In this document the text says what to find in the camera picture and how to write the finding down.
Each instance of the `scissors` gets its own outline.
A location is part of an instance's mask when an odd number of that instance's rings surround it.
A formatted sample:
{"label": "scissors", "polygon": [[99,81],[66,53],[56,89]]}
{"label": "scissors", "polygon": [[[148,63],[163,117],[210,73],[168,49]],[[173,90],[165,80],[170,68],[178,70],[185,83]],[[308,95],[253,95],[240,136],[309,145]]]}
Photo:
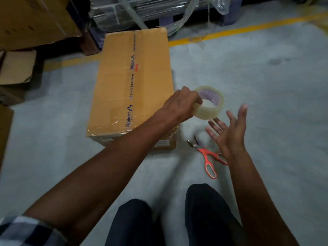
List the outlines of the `scissors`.
{"label": "scissors", "polygon": [[[214,156],[214,158],[219,161],[221,164],[223,165],[227,165],[227,162],[225,162],[224,160],[222,160],[219,156],[222,155],[221,153],[213,153],[209,150],[207,150],[205,148],[205,146],[201,143],[201,141],[197,140],[196,136],[194,136],[195,142],[196,143],[192,143],[191,141],[187,140],[187,142],[190,144],[190,146],[192,146],[193,148],[196,148],[199,152],[201,152],[205,158],[205,170],[208,174],[209,177],[211,177],[212,179],[216,179],[217,178],[217,174],[216,171],[214,170],[214,166],[213,163],[210,162],[207,158],[207,155],[210,154],[212,156]],[[212,171],[214,172],[214,176],[212,176],[208,170],[207,170],[207,165],[209,165],[212,169]]]}

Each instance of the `forearm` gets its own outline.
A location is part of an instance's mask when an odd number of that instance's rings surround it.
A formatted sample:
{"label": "forearm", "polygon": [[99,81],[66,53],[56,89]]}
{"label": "forearm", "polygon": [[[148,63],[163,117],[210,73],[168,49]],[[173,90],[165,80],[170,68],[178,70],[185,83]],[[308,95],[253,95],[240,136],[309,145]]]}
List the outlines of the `forearm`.
{"label": "forearm", "polygon": [[158,111],[64,178],[25,215],[51,223],[67,234],[77,234],[81,240],[125,188],[155,143],[172,127],[174,122],[163,119]]}
{"label": "forearm", "polygon": [[298,245],[273,204],[251,157],[237,150],[228,161],[240,217],[251,245]]}

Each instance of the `cardboard box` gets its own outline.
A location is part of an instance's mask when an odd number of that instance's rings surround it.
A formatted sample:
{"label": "cardboard box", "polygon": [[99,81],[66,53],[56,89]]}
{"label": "cardboard box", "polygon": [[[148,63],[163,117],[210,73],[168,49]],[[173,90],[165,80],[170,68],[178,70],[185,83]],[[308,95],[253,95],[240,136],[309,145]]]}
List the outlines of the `cardboard box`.
{"label": "cardboard box", "polygon": [[24,101],[35,58],[35,50],[0,52],[0,103],[13,105]]}
{"label": "cardboard box", "polygon": [[[87,136],[107,145],[151,117],[173,92],[166,28],[107,34]],[[175,131],[156,148],[175,148]]]}
{"label": "cardboard box", "polygon": [[70,0],[1,0],[0,50],[17,50],[81,36]]}
{"label": "cardboard box", "polygon": [[11,108],[0,104],[0,170],[5,155],[13,115],[14,111]]}

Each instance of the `clear packing tape roll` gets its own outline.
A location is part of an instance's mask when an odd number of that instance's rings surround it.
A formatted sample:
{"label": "clear packing tape roll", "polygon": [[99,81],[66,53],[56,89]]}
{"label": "clear packing tape roll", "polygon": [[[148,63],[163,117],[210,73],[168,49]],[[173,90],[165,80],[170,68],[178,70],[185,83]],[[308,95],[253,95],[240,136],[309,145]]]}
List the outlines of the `clear packing tape roll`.
{"label": "clear packing tape roll", "polygon": [[211,86],[200,86],[195,89],[201,99],[209,100],[214,107],[206,107],[198,103],[194,104],[194,116],[202,120],[211,120],[219,116],[223,107],[223,95]]}

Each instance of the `concrete floor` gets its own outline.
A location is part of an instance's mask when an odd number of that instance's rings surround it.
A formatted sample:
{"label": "concrete floor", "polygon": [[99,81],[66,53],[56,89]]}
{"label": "concrete floor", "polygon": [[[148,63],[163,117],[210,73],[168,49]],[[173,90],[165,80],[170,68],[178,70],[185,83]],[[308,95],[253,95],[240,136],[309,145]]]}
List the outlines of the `concrete floor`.
{"label": "concrete floor", "polygon": [[[285,0],[248,6],[235,27],[296,14]],[[208,32],[222,29],[211,26]],[[176,38],[198,35],[200,29],[206,33],[205,25],[198,25],[183,28]],[[327,55],[328,38],[310,23],[170,48],[176,89],[213,86],[224,94],[225,110],[233,112],[248,103],[246,148],[301,245],[328,241]],[[40,88],[13,107],[0,178],[0,216],[22,213],[103,149],[85,137],[98,65],[93,61],[45,72]],[[227,121],[224,113],[220,118]],[[203,156],[185,143],[197,134],[216,150],[205,126],[206,121],[192,118],[181,124],[175,150],[149,153],[82,245],[104,245],[118,207],[132,198],[147,201],[154,215],[162,214],[167,245],[187,245],[184,200],[193,183],[218,190],[240,220],[228,168],[217,164],[219,178],[210,179]]]}

